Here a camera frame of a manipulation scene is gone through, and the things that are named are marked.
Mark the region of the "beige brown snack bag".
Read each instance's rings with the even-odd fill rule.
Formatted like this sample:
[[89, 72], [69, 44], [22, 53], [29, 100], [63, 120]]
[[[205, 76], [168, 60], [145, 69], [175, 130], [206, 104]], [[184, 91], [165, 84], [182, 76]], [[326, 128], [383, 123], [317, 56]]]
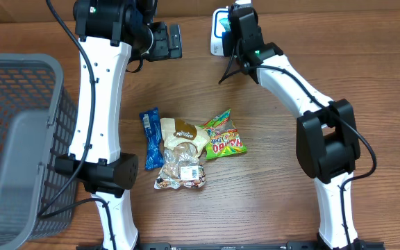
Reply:
[[160, 120], [164, 142], [164, 164], [155, 180], [157, 190], [201, 188], [206, 174], [200, 156], [210, 137], [200, 126], [182, 119]]

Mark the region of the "green Haribo candy bag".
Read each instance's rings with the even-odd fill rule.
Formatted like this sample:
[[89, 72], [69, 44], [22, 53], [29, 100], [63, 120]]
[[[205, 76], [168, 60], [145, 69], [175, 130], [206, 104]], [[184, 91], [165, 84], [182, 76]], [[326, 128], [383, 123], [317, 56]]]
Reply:
[[247, 148], [243, 144], [230, 114], [231, 109], [228, 109], [200, 125], [210, 138], [209, 143], [206, 145], [207, 160], [247, 152]]

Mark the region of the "blue snack wrapper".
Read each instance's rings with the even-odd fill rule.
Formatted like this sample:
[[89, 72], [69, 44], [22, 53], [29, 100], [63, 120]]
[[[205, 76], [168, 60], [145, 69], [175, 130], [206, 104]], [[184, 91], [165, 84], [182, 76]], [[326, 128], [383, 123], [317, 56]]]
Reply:
[[140, 119], [144, 127], [144, 134], [147, 139], [147, 157], [145, 169], [152, 170], [164, 165], [164, 158], [160, 150], [162, 140], [159, 109], [148, 110], [140, 113]]

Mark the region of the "teal tissue wipes pack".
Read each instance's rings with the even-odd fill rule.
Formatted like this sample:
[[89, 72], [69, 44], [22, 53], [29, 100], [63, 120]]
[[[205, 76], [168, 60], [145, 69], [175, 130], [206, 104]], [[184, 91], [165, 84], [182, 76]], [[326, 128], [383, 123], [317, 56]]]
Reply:
[[224, 30], [225, 30], [226, 32], [230, 32], [230, 31], [231, 31], [230, 22], [229, 22], [229, 20], [228, 20], [227, 17], [221, 18], [221, 19], [219, 20], [219, 23], [224, 27]]

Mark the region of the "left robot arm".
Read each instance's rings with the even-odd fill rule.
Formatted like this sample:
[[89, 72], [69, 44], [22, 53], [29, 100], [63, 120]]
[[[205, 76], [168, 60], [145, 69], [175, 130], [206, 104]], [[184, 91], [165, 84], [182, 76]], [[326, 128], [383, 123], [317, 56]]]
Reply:
[[130, 191], [138, 175], [138, 157], [119, 145], [119, 113], [128, 64], [179, 59], [180, 30], [155, 22], [157, 2], [150, 0], [78, 0], [76, 22], [68, 36], [81, 60], [78, 113], [68, 152], [55, 170], [80, 181], [90, 194], [103, 228], [102, 249], [137, 249]]

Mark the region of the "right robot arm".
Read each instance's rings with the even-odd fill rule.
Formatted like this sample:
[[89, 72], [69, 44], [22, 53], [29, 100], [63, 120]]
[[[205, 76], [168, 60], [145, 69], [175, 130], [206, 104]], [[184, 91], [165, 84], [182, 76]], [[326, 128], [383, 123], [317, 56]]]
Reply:
[[228, 25], [223, 46], [233, 51], [241, 72], [273, 93], [296, 120], [297, 160], [317, 192], [319, 240], [325, 249], [354, 249], [350, 180], [360, 145], [351, 104], [319, 92], [276, 44], [264, 42], [250, 1], [228, 7]]

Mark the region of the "white barcode scanner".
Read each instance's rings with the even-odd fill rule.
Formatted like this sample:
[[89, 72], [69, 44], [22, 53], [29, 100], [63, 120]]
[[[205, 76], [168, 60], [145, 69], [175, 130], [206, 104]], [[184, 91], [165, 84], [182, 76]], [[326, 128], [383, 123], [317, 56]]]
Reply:
[[226, 48], [224, 45], [224, 27], [219, 23], [221, 18], [228, 18], [228, 8], [218, 8], [212, 14], [211, 35], [210, 35], [210, 52], [214, 56], [231, 55], [232, 49]]

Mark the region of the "grey plastic mesh basket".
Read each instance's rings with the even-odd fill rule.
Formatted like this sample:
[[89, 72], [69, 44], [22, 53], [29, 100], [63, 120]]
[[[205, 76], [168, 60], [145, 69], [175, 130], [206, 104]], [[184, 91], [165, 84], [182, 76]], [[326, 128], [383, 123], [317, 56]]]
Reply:
[[68, 152], [76, 112], [56, 59], [0, 53], [0, 249], [70, 225], [77, 186], [54, 163]]

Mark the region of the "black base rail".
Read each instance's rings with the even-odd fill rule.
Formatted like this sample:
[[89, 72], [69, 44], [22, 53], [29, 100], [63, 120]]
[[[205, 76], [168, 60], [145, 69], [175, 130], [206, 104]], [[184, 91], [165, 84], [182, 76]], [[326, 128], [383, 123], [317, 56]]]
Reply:
[[[365, 242], [359, 240], [352, 244], [352, 249], [356, 250], [385, 250], [383, 242]], [[78, 250], [101, 250], [105, 249], [102, 245], [97, 246], [77, 246]], [[134, 249], [140, 250], [318, 250], [326, 249], [323, 243], [316, 241], [289, 241], [285, 244], [242, 244], [242, 245], [211, 245], [211, 244], [185, 244], [170, 245], [169, 243], [142, 243]]]

